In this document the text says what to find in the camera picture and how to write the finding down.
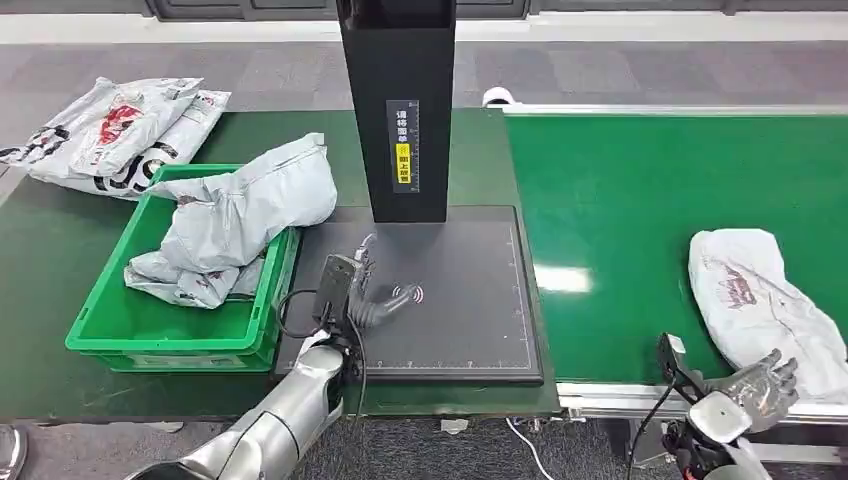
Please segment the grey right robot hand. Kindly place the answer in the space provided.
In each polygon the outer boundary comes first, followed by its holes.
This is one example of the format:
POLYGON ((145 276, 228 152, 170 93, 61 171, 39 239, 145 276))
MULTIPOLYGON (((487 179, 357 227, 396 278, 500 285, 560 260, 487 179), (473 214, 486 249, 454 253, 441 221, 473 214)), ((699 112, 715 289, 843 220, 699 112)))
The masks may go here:
POLYGON ((707 380, 709 392, 718 391, 741 407, 751 419, 748 433, 760 433, 777 425, 799 400, 796 389, 798 361, 782 362, 782 353, 773 349, 761 360, 733 375, 707 380))

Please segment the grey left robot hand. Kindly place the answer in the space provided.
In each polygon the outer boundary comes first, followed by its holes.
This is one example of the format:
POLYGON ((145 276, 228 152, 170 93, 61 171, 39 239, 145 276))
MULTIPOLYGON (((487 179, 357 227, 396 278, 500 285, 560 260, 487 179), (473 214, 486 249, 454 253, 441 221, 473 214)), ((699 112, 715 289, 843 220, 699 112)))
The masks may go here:
POLYGON ((360 329, 371 329, 385 324, 404 307, 419 304, 423 298, 422 290, 417 284, 396 288, 392 296, 382 302, 367 298, 368 283, 375 265, 370 251, 377 238, 376 232, 366 235, 353 255, 355 270, 348 294, 347 313, 351 322, 360 329))

